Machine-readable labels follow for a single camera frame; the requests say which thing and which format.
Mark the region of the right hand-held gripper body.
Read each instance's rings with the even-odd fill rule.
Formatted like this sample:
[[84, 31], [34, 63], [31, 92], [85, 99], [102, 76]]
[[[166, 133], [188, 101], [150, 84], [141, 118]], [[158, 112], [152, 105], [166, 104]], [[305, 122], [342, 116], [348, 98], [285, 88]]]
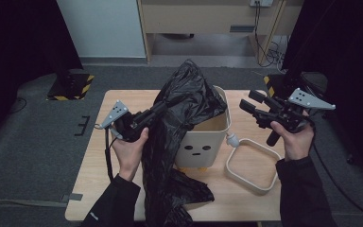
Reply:
[[267, 96], [262, 103], [269, 106], [269, 111], [256, 109], [254, 118], [258, 126], [270, 129], [270, 123], [276, 121], [292, 133], [301, 131], [310, 122], [309, 117], [303, 115], [304, 110], [332, 111], [336, 108], [334, 104], [312, 96], [300, 88], [295, 89], [287, 99]]

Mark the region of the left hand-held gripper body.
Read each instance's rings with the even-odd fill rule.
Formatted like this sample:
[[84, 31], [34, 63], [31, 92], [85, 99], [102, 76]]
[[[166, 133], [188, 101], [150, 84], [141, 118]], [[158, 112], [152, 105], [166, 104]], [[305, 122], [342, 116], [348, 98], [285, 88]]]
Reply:
[[122, 101], [117, 100], [99, 128], [110, 130], [117, 139], [132, 143], [140, 138], [146, 126], [144, 113], [132, 114]]

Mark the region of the black plastic trash bag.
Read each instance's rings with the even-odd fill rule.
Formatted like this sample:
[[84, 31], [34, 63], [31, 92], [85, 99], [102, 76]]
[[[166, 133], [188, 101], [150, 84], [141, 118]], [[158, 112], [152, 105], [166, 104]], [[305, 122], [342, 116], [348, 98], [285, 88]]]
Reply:
[[182, 139], [197, 124], [224, 114], [227, 104], [197, 65], [187, 60], [168, 79], [154, 102], [167, 110], [149, 130], [142, 156], [147, 227], [191, 227], [184, 206], [212, 201], [206, 183], [173, 167]]

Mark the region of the person's right hand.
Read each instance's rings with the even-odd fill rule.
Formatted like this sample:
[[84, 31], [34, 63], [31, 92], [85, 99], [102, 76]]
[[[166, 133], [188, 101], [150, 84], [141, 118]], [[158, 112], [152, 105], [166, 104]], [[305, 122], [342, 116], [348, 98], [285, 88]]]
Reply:
[[272, 121], [270, 126], [284, 140], [285, 160], [297, 161], [309, 155], [309, 150], [314, 138], [314, 130], [310, 124], [306, 124], [303, 129], [297, 133], [287, 131], [280, 123]]

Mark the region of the person's left hand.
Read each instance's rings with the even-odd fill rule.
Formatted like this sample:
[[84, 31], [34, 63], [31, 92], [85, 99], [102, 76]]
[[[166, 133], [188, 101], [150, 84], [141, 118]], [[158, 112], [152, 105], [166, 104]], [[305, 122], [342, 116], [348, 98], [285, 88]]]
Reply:
[[148, 128], [144, 128], [139, 139], [135, 142], [130, 143], [122, 140], [115, 140], [113, 142], [112, 147], [119, 163], [118, 175], [122, 179], [128, 182], [134, 179], [147, 139]]

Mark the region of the striped black stand base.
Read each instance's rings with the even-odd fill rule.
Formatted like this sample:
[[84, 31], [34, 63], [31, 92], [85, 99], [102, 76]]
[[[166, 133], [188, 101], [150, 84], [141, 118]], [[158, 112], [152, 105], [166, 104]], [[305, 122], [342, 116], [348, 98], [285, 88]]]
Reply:
[[70, 73], [64, 79], [56, 79], [46, 95], [47, 100], [81, 100], [94, 79], [89, 73]]
[[328, 79], [319, 72], [301, 72], [298, 76], [288, 74], [270, 74], [264, 77], [270, 96], [289, 97], [297, 88], [308, 94], [324, 98], [327, 91]]

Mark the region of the black curtain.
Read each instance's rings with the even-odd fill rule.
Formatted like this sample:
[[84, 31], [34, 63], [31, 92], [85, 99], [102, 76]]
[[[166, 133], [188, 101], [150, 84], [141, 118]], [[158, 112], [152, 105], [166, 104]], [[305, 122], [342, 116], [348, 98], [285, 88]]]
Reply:
[[0, 0], [0, 124], [22, 84], [80, 67], [57, 0]]
[[363, 164], [363, 0], [304, 0], [283, 68], [287, 85], [303, 72], [327, 77], [332, 121]]

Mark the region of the white partition panel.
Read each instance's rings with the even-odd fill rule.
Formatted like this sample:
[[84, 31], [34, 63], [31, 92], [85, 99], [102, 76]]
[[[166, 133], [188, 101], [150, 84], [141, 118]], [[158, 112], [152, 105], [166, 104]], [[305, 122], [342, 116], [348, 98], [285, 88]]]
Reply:
[[146, 56], [137, 0], [57, 0], [82, 58]]

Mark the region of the grey floor tape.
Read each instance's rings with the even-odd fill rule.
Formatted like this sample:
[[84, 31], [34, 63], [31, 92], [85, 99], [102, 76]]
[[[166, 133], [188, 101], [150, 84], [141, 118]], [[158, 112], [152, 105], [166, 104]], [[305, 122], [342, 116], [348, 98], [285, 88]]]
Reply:
[[82, 200], [82, 194], [78, 193], [70, 193], [65, 194], [61, 196], [61, 201], [68, 202], [68, 201], [81, 201]]

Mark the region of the light wooden desk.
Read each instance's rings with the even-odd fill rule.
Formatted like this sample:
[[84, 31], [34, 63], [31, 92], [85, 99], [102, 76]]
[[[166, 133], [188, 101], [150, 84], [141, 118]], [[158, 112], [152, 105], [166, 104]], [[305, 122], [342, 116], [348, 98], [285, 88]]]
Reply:
[[247, 34], [256, 59], [266, 60], [275, 36], [289, 36], [304, 0], [273, 0], [270, 8], [250, 0], [137, 0], [147, 59], [157, 34]]

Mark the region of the wall power outlet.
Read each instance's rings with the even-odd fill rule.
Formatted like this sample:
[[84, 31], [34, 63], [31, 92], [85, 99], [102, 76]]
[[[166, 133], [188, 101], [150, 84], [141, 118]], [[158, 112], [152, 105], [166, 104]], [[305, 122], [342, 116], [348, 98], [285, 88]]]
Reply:
[[273, 0], [250, 0], [251, 7], [270, 8]]

